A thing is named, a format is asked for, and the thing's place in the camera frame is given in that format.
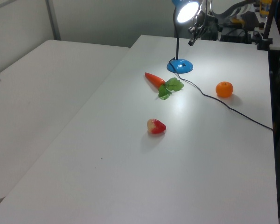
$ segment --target black cable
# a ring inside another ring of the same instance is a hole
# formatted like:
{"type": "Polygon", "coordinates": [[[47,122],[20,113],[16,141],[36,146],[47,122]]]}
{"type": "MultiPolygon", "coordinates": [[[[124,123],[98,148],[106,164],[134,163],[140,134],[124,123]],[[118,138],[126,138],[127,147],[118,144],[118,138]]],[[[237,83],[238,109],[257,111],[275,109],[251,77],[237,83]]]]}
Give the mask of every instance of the black cable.
{"type": "MultiPolygon", "coordinates": [[[[169,63],[170,63],[170,65],[172,66],[172,68],[175,70],[174,66],[173,66],[172,63],[171,63],[172,60],[173,60],[173,59],[171,59],[171,60],[169,61],[169,63]]],[[[176,70],[175,70],[175,74],[176,74],[182,81],[185,81],[185,82],[187,82],[187,83],[190,83],[191,85],[193,85],[194,87],[196,87],[196,88],[201,92],[201,94],[204,95],[205,97],[212,98],[212,99],[214,99],[214,100],[220,102],[221,104],[225,105],[229,110],[232,110],[232,111],[234,111],[234,112],[236,112],[236,113],[238,113],[238,114],[244,116],[245,118],[249,119],[250,121],[255,122],[256,124],[258,124],[258,125],[260,125],[260,126],[263,126],[263,127],[267,128],[267,129],[270,129],[271,131],[273,130],[272,128],[270,128],[270,127],[268,127],[268,126],[266,126],[266,125],[263,125],[263,124],[261,124],[261,123],[255,121],[255,120],[253,120],[252,118],[249,118],[248,116],[242,114],[241,112],[239,112],[239,111],[237,111],[237,110],[235,110],[235,109],[229,107],[229,106],[228,106],[226,103],[224,103],[223,101],[221,101],[221,100],[219,100],[219,99],[217,99],[217,98],[215,98],[215,97],[209,96],[209,95],[207,95],[207,94],[204,94],[204,93],[202,92],[202,90],[201,90],[197,85],[195,85],[194,83],[192,83],[191,81],[189,81],[189,80],[187,80],[187,79],[181,78],[180,75],[176,72],[176,70]]]]}
{"type": "Polygon", "coordinates": [[[243,29],[241,32],[239,32],[238,37],[239,37],[243,32],[245,32],[244,43],[247,43],[247,41],[248,41],[248,32],[247,32],[245,29],[243,29]]]}

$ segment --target toy orange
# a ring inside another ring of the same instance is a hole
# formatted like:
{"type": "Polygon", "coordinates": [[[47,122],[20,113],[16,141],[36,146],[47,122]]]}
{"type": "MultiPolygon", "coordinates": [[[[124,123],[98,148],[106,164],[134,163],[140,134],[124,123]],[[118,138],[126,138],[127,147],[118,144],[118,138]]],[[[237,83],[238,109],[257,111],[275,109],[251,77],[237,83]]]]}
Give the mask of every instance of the toy orange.
{"type": "Polygon", "coordinates": [[[220,82],[216,86],[216,93],[219,97],[230,97],[233,92],[233,86],[229,82],[220,82]]]}

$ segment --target lamp base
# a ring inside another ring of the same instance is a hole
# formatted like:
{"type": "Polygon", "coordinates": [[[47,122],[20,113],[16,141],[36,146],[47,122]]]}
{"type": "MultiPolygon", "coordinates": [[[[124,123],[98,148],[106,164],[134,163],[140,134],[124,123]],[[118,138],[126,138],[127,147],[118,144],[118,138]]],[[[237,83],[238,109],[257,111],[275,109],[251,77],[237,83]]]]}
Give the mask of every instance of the lamp base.
{"type": "Polygon", "coordinates": [[[193,64],[185,59],[172,60],[167,64],[167,69],[173,73],[188,73],[193,70],[193,64]]]}

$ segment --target power cord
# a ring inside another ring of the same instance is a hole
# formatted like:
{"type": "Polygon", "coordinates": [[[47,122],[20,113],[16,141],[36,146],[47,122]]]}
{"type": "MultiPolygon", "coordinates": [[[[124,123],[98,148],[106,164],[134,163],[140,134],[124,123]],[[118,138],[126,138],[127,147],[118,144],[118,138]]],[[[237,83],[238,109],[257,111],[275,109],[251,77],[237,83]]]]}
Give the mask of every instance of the power cord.
{"type": "Polygon", "coordinates": [[[169,64],[170,64],[170,65],[172,66],[172,68],[175,70],[175,74],[177,75],[177,77],[179,77],[182,81],[185,81],[185,82],[187,82],[187,83],[193,85],[193,86],[194,86],[195,88],[197,88],[197,89],[201,92],[201,94],[204,95],[205,97],[209,97],[209,98],[211,98],[211,99],[214,99],[214,100],[220,102],[221,104],[225,105],[228,109],[230,109],[230,110],[232,110],[232,111],[234,111],[234,112],[236,112],[236,113],[238,113],[238,114],[244,116],[245,118],[249,119],[250,121],[253,121],[253,122],[255,122],[256,124],[258,124],[258,125],[260,125],[260,126],[263,126],[263,127],[267,128],[267,129],[270,129],[271,131],[273,131],[272,128],[270,128],[270,127],[268,127],[268,126],[266,126],[266,125],[263,125],[263,124],[261,124],[261,123],[255,121],[255,120],[253,120],[252,118],[249,118],[248,116],[244,115],[243,113],[241,113],[241,112],[239,112],[239,111],[237,111],[237,110],[235,110],[235,109],[229,107],[229,106],[228,106],[226,103],[224,103],[223,101],[221,101],[221,100],[219,100],[219,99],[217,99],[217,98],[215,98],[215,97],[212,97],[212,96],[210,96],[210,95],[204,94],[204,93],[202,92],[202,90],[201,90],[197,85],[195,85],[194,83],[192,83],[191,81],[189,81],[189,80],[187,80],[187,79],[184,79],[184,78],[181,78],[180,75],[176,72],[176,69],[174,68],[174,66],[173,66],[172,63],[171,63],[171,61],[174,60],[174,59],[175,59],[175,58],[172,58],[172,59],[169,61],[169,64]]]}

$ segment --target lamp light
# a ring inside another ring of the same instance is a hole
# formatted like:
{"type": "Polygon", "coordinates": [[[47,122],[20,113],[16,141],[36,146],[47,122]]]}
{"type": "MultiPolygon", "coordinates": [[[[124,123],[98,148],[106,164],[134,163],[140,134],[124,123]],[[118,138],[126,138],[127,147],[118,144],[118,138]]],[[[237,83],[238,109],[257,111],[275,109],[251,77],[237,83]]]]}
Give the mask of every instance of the lamp light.
{"type": "Polygon", "coordinates": [[[193,64],[185,59],[178,58],[179,36],[176,23],[183,24],[191,20],[199,9],[199,4],[192,0],[172,0],[175,5],[173,24],[176,36],[176,57],[167,65],[167,69],[173,73],[188,73],[193,70],[193,64]]]}

